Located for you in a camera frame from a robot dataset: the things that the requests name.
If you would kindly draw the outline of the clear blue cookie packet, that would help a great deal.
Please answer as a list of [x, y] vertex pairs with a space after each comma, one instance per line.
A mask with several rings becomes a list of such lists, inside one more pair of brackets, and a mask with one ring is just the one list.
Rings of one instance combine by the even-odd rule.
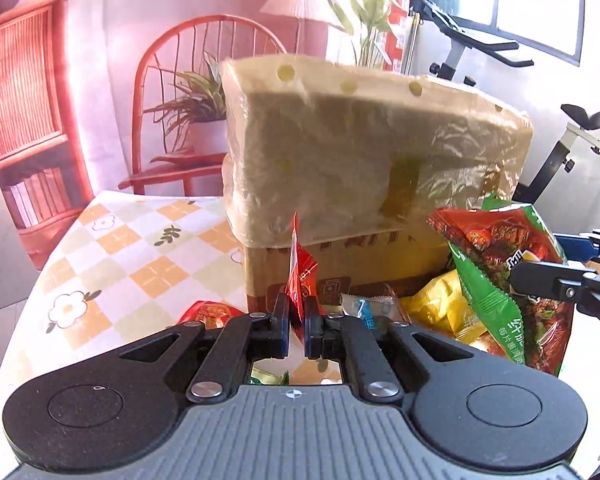
[[340, 295], [340, 307], [346, 315], [360, 318], [369, 330], [376, 330], [376, 318], [402, 321], [399, 301], [393, 296], [363, 297], [350, 294]]

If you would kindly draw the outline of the red snack packet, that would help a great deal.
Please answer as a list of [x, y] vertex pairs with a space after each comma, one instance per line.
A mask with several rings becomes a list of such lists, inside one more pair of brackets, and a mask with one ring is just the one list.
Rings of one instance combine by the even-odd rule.
[[313, 256], [300, 244], [299, 240], [299, 215], [295, 212], [291, 219], [291, 246], [290, 246], [289, 273], [286, 285], [286, 294], [290, 298], [290, 320], [294, 330], [303, 326], [306, 312], [304, 312], [304, 298], [317, 294], [318, 263]]

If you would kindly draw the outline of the green red snack bag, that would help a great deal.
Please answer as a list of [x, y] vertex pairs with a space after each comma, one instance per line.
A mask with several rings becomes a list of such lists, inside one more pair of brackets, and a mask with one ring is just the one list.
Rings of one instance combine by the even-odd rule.
[[558, 375], [573, 305], [522, 294], [510, 281], [519, 263], [567, 261], [534, 206], [491, 195], [480, 209], [439, 208], [427, 223], [449, 243], [460, 289], [504, 356]]

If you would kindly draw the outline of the orange foil snack wrapper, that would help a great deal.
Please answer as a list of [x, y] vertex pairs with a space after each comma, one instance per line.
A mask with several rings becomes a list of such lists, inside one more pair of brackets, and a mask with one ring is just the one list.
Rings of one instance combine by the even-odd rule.
[[243, 315], [244, 312], [222, 302], [198, 300], [180, 317], [178, 324], [199, 322], [207, 330], [223, 328], [229, 320]]

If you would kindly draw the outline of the yellow snack packet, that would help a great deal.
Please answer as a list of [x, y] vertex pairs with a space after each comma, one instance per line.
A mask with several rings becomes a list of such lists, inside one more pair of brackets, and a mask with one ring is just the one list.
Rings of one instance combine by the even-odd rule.
[[401, 298], [400, 308], [411, 322], [463, 344], [472, 344], [486, 332], [463, 294], [457, 270], [433, 278], [414, 296]]

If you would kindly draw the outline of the checkered floral tablecloth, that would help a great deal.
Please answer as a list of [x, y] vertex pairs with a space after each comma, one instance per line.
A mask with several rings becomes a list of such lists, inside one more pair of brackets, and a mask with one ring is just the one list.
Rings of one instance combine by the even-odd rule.
[[0, 387], [163, 330], [197, 301], [248, 309], [242, 245], [221, 200], [102, 192], [45, 263]]

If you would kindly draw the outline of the cardboard box with plastic liner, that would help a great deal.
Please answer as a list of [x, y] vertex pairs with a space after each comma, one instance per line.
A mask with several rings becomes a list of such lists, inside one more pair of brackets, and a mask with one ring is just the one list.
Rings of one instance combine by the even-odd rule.
[[292, 242], [316, 259], [324, 304], [413, 295], [449, 255], [427, 217], [512, 196], [533, 136], [519, 110], [429, 77], [290, 54], [226, 61], [221, 77], [224, 204], [253, 311], [285, 287]]

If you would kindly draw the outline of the printed room backdrop cloth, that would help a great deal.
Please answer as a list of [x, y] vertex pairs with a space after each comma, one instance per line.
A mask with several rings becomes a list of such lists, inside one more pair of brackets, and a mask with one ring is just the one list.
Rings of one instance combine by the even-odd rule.
[[205, 53], [324, 56], [328, 26], [266, 0], [0, 0], [0, 199], [42, 266], [88, 202], [146, 171], [171, 137], [154, 107]]

